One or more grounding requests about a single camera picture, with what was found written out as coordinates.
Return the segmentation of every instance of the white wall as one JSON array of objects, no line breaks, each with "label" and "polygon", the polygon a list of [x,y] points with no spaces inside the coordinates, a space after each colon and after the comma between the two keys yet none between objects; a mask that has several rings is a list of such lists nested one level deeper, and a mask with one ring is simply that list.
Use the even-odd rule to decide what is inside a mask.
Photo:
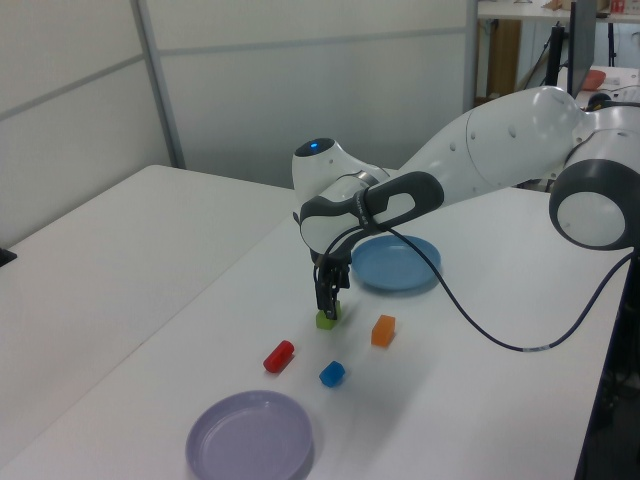
[{"label": "white wall", "polygon": [[188,169],[291,187],[321,136],[397,168],[473,97],[468,0],[142,6]]},{"label": "white wall", "polygon": [[0,246],[168,151],[129,0],[0,0]]}]

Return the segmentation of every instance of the green cube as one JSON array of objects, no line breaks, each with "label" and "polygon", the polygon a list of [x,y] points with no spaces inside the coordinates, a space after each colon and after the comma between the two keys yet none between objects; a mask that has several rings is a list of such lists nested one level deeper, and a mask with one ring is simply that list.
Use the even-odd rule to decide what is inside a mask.
[{"label": "green cube", "polygon": [[[340,309],[340,300],[336,302],[336,313],[338,314],[339,320],[340,316],[342,315],[342,310]],[[321,330],[331,330],[336,325],[338,320],[331,320],[330,318],[327,318],[324,312],[320,310],[316,315],[316,327],[320,328]]]}]

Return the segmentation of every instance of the small block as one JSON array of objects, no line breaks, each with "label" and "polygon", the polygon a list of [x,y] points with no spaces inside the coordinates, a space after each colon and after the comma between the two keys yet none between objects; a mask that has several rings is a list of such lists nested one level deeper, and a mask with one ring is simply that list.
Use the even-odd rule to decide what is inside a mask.
[{"label": "small block", "polygon": [[293,344],[287,340],[280,345],[262,362],[265,370],[270,373],[278,373],[287,366],[293,355]]},{"label": "small block", "polygon": [[[340,300],[336,302],[336,313],[338,314],[338,319],[339,319],[340,316],[342,315],[342,309],[340,308]],[[321,330],[331,330],[333,327],[336,326],[337,321],[338,320],[331,320],[330,318],[327,318],[327,316],[324,314],[322,310],[319,311],[316,315],[316,327],[320,328]]]},{"label": "small block", "polygon": [[389,315],[380,315],[373,330],[371,330],[371,345],[388,347],[396,331],[396,319]]},{"label": "small block", "polygon": [[331,362],[320,373],[320,381],[329,388],[338,385],[342,377],[344,377],[344,367],[336,361]]}]

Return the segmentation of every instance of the blue cube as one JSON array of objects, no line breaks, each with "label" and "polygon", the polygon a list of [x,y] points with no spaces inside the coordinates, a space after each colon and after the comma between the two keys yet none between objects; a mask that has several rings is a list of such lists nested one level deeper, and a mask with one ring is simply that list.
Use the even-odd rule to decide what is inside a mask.
[{"label": "blue cube", "polygon": [[344,367],[338,362],[331,362],[320,374],[320,381],[329,388],[333,388],[340,383],[344,377]]}]

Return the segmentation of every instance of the monitor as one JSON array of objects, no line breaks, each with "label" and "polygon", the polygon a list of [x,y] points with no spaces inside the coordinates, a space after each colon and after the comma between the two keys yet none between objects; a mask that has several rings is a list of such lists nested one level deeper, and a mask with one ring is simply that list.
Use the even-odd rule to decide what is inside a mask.
[{"label": "monitor", "polygon": [[593,64],[597,13],[597,0],[571,2],[567,92],[574,98],[582,89],[582,84]]}]

